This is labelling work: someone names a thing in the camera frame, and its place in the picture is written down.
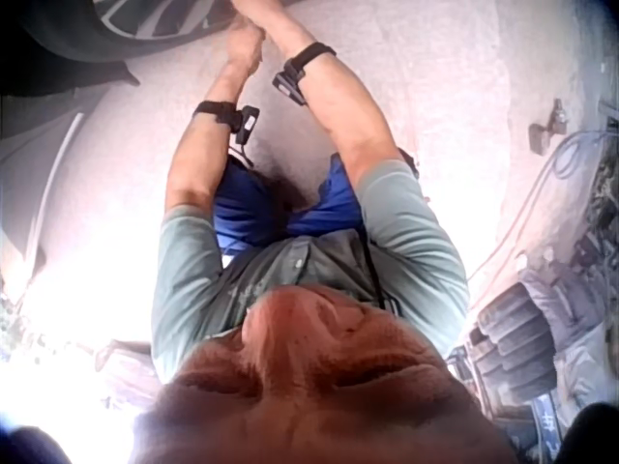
ground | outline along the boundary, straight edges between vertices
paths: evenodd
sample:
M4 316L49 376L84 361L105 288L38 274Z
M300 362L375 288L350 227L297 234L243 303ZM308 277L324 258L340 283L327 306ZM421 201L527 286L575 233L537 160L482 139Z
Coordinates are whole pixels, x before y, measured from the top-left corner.
M582 8L565 0L307 0L291 12L367 84L398 145L418 161L429 204L472 275L547 161L530 152L528 126L547 121L555 98L570 131L597 124L589 87L607 71L602 54L587 52L591 33L576 19ZM141 86L112 88L86 121L58 173L42 233L47 266L28 305L42 326L90 344L149 338L166 172L224 57L217 34L132 60ZM262 110L248 152L309 204L334 148L305 109L271 87L281 64L267 43L242 97ZM545 205L535 232L512 251L536 244L560 203ZM475 275L474 297L497 268L511 266L512 251Z

hand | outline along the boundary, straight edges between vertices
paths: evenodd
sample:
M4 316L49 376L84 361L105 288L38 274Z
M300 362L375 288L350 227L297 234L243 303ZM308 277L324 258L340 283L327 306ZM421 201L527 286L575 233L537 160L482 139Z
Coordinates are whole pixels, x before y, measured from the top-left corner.
M281 0L232 0L234 8L254 24L264 27L264 19L271 13L283 12Z
M252 75L262 61L264 31L247 18L237 15L228 34L228 63L240 66Z

forearm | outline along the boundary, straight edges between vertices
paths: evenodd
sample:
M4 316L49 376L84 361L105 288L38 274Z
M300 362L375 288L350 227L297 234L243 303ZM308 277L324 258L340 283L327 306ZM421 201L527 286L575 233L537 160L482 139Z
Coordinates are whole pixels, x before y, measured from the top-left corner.
M285 12L266 14L260 26L286 59L315 38ZM382 160L401 160L385 117L361 80L337 57L323 54L306 67L300 87L309 109L338 148L353 187Z
M248 79L243 66L228 63L205 96L213 102L239 100ZM230 127L216 116L199 113L190 121L176 149L167 176L165 210L192 205L210 215L227 159Z

hose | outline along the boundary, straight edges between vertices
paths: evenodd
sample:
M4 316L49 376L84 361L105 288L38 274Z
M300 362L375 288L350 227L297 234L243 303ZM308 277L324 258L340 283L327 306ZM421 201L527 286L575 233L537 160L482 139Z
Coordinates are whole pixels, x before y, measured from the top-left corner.
M520 219L528 208L529 211L526 214L526 217L521 224L520 230L516 235L517 244L517 242L520 240L520 237L522 236L522 232L524 231L524 226L527 224L529 218L531 218L534 207L540 199L542 187L544 186L550 174L554 174L554 176L559 180L569 179L582 165L583 161L586 159L586 154L589 152L589 149L596 147L599 143L606 140L607 138L618 136L619 132L617 131L582 130L569 135L563 141L561 141L559 146L556 148L550 158L548 158L548 161L542 168L542 171L538 175L535 183L533 184L533 187L524 199L522 207L516 214L512 225L505 233L503 239L499 242L499 244L489 255L489 257L486 258L486 260L475 270L475 272L473 272L473 274L468 278L468 281L470 282L499 253L499 251L501 251L502 247L507 243L510 235L512 234L512 232L514 232L516 226L520 222ZM512 250L507 255L505 261L501 264L501 266L495 273L494 278L486 287L484 293L470 307L475 307L487 295L489 290L492 288L492 285L496 281L497 277L503 272L503 270L507 266L512 254L514 253L515 247L516 245L513 246Z

blue shorts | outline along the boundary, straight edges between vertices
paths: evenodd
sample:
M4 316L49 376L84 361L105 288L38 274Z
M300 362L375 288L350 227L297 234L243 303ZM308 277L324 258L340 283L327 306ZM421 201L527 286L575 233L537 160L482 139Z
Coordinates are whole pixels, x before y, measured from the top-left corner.
M318 237L362 226L361 208L344 166L335 154L327 180L311 208L282 219L278 202L255 173L228 157L214 206L214 223L223 254L266 247L289 237Z

